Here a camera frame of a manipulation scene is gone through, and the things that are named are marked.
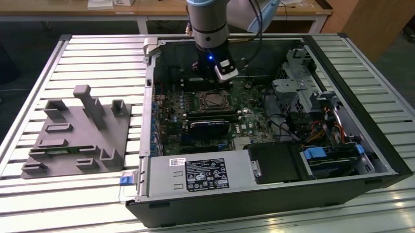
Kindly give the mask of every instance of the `sticker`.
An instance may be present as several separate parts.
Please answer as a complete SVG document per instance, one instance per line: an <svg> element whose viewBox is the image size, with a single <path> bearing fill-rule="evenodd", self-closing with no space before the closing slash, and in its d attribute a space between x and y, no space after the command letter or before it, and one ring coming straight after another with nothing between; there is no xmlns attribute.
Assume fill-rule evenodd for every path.
<svg viewBox="0 0 415 233"><path fill-rule="evenodd" d="M228 174L224 159L186 162L186 186L190 192L228 188Z"/></svg>
<svg viewBox="0 0 415 233"><path fill-rule="evenodd" d="M170 159L171 166L183 166L186 162L186 158Z"/></svg>

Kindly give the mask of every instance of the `workbench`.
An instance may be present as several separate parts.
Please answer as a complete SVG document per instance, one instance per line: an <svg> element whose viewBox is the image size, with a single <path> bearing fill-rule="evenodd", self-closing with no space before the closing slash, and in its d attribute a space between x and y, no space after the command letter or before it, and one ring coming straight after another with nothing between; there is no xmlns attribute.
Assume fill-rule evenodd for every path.
<svg viewBox="0 0 415 233"><path fill-rule="evenodd" d="M415 170L415 111L348 38L312 35L339 74ZM63 36L0 146L1 232L151 232L127 210L134 186L120 187L119 177L139 166L139 142L147 64L147 35ZM332 90L322 71L318 75ZM123 99L132 104L127 156L122 172L24 180L21 167L47 118L47 100L72 96L75 85L88 84L102 104ZM415 227L415 176L359 196L343 205L166 228L171 233L198 232L384 232Z"/></svg>
<svg viewBox="0 0 415 233"><path fill-rule="evenodd" d="M331 9L323 9L315 0L279 7L274 20L312 21L310 33L319 33ZM0 21L136 21L140 34L148 34L147 21L188 20L186 0L136 0L132 6L88 11L88 0L3 0Z"/></svg>

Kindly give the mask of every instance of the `open computer tower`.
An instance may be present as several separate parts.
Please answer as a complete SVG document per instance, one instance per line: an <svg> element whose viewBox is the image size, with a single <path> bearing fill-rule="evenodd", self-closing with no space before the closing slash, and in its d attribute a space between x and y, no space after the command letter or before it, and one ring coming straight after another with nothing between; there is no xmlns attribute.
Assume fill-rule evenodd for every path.
<svg viewBox="0 0 415 233"><path fill-rule="evenodd" d="M234 58L256 46L230 43ZM192 40L159 37L126 203L147 227L339 205L411 176L311 36L264 35L227 83L195 61Z"/></svg>

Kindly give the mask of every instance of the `metal bracket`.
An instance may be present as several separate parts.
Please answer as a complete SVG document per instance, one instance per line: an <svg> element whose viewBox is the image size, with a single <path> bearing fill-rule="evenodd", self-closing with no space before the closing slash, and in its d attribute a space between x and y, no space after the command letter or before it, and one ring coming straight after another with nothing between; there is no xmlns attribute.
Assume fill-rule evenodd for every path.
<svg viewBox="0 0 415 233"><path fill-rule="evenodd" d="M159 38L158 37L148 37L144 39L144 56L151 57L159 52Z"/></svg>

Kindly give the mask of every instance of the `aluminum extrusion table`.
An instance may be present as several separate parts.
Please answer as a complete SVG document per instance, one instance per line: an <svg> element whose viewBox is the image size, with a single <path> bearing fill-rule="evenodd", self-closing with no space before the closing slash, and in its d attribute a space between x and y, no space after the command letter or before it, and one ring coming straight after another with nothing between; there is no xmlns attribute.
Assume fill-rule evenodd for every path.
<svg viewBox="0 0 415 233"><path fill-rule="evenodd" d="M336 34L312 35L388 140L415 170L415 111L352 42ZM24 180L21 167L47 115L47 100L72 97L77 84L92 87L102 104L134 105L126 169L139 166L142 103L148 35L63 36L0 146L0 231L152 232L127 210L134 186L119 186L123 172ZM326 88L330 83L318 72ZM386 232L415 227L415 176L359 196L344 205L163 229L194 232Z"/></svg>

